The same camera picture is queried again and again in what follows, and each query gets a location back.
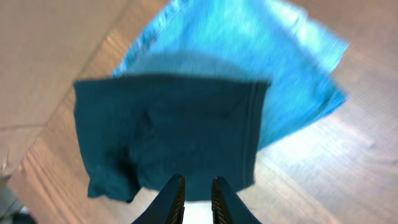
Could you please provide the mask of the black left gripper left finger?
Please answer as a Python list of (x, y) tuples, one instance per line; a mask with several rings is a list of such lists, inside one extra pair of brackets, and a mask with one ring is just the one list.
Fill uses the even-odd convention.
[(185, 178), (175, 174), (132, 224), (182, 224), (184, 203)]

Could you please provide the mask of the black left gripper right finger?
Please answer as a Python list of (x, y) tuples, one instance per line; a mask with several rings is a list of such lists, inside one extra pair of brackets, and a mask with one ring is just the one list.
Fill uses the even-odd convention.
[(224, 177), (213, 179), (211, 209), (213, 224), (261, 224)]

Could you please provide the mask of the dark navy t-shirt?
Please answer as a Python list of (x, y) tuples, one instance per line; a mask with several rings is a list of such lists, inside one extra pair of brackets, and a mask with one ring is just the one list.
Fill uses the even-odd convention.
[(175, 174), (189, 201), (209, 200), (217, 176), (253, 184), (267, 82), (145, 74), (73, 87), (89, 197), (131, 202)]

